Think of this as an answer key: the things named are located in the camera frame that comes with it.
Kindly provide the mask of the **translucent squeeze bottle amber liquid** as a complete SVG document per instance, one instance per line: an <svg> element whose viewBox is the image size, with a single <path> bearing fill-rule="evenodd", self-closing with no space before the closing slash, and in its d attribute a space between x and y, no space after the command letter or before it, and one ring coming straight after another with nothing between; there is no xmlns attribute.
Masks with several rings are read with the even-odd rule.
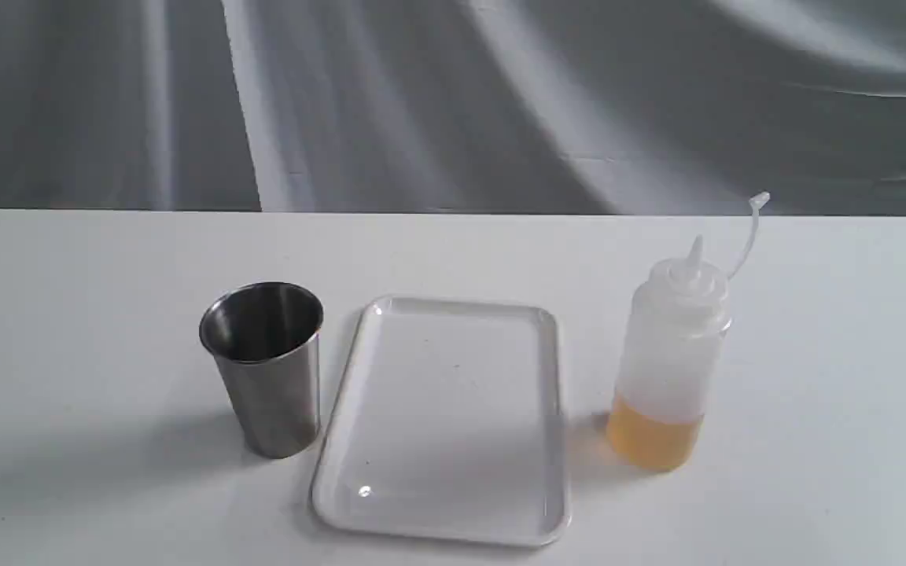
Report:
<svg viewBox="0 0 906 566"><path fill-rule="evenodd" d="M632 465L671 472L693 454L732 325L731 282L750 257L770 197L750 198L750 233L732 268L705 261L697 236L687 254L655 263L634 291L606 424L609 444Z"/></svg>

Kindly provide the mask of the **stainless steel cup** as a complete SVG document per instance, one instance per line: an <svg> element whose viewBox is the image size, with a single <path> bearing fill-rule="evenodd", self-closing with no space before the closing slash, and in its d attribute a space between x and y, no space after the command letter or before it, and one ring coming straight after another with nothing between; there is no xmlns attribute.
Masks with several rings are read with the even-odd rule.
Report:
<svg viewBox="0 0 906 566"><path fill-rule="evenodd" d="M199 320L242 437L263 458L291 458L318 437L324 319L305 287L263 281L219 297Z"/></svg>

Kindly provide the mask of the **grey backdrop cloth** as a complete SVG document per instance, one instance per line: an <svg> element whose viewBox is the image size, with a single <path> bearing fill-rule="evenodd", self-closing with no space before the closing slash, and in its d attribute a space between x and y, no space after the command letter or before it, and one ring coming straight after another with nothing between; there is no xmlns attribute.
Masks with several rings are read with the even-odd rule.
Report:
<svg viewBox="0 0 906 566"><path fill-rule="evenodd" d="M0 208L906 215L906 1L0 1Z"/></svg>

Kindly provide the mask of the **white plastic tray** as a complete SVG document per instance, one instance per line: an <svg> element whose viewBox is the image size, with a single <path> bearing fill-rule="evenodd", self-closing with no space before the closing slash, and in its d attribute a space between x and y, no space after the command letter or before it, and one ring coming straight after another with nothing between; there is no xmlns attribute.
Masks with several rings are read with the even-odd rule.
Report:
<svg viewBox="0 0 906 566"><path fill-rule="evenodd" d="M538 549L571 520L561 333L538 306L363 309L311 484L342 531Z"/></svg>

